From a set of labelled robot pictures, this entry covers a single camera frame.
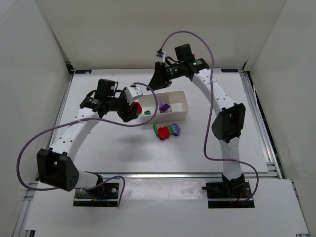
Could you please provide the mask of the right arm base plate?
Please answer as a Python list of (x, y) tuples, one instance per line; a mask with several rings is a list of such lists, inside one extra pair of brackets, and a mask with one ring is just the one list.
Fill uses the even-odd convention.
[(206, 191), (209, 209), (254, 208), (250, 184), (245, 182), (241, 187), (229, 191), (223, 182), (206, 183), (201, 188)]

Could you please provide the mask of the red lego brick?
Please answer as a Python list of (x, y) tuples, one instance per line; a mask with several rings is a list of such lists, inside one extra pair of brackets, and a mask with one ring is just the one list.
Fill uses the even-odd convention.
[(134, 101), (130, 105), (129, 111), (132, 112), (132, 114), (139, 116), (142, 113), (142, 107), (138, 101)]

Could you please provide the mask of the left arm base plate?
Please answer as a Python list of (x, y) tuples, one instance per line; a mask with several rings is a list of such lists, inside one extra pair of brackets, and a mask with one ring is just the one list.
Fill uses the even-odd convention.
[(92, 191), (76, 190), (74, 207), (118, 207), (120, 182), (109, 181)]

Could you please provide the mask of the purple lego brick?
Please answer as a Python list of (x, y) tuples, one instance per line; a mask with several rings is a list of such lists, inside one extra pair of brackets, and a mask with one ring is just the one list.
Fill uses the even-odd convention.
[(168, 103), (160, 103), (159, 104), (159, 112), (160, 113), (166, 113), (171, 108), (171, 106)]

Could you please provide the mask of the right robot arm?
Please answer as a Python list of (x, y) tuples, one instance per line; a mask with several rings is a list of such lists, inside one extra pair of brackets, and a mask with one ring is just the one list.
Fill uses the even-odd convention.
[(205, 189), (232, 197), (240, 193), (245, 177), (240, 166), (239, 138), (244, 125), (245, 106), (236, 103), (213, 80), (212, 70), (202, 58), (196, 59), (189, 44), (175, 48), (177, 59), (174, 63), (155, 62), (155, 71), (149, 83), (152, 90), (163, 89), (171, 85), (173, 79), (187, 77), (196, 85), (211, 104), (216, 115), (207, 130), (219, 140), (223, 162), (222, 182), (206, 186)]

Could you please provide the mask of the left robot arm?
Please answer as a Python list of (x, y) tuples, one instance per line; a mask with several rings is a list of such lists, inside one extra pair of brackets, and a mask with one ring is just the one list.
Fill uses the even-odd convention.
[(136, 119), (141, 114), (137, 99), (143, 95), (135, 85), (120, 90), (115, 96), (117, 82), (100, 79), (97, 88), (89, 92), (79, 105), (74, 123), (48, 148), (37, 153), (39, 180), (65, 191), (73, 189), (96, 190), (101, 178), (97, 174), (79, 171), (74, 160), (91, 130), (108, 112), (116, 112), (123, 122)]

